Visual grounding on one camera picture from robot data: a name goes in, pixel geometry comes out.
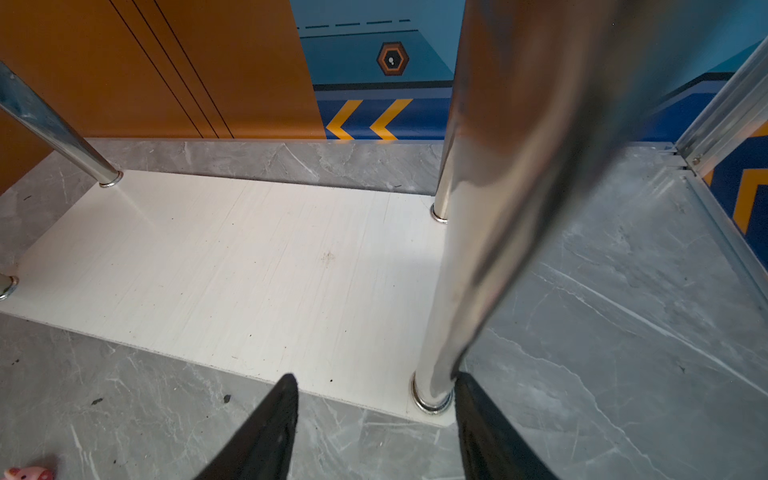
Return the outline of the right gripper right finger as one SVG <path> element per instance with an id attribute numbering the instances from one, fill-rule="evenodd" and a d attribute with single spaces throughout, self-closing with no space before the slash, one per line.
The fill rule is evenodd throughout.
<path id="1" fill-rule="evenodd" d="M 454 396 L 467 479 L 557 480 L 470 374 L 457 375 Z"/>

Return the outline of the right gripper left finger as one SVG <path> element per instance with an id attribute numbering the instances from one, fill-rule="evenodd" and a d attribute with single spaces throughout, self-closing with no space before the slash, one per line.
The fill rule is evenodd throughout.
<path id="1" fill-rule="evenodd" d="M 296 437 L 299 390 L 283 375 L 199 479 L 286 479 Z"/>

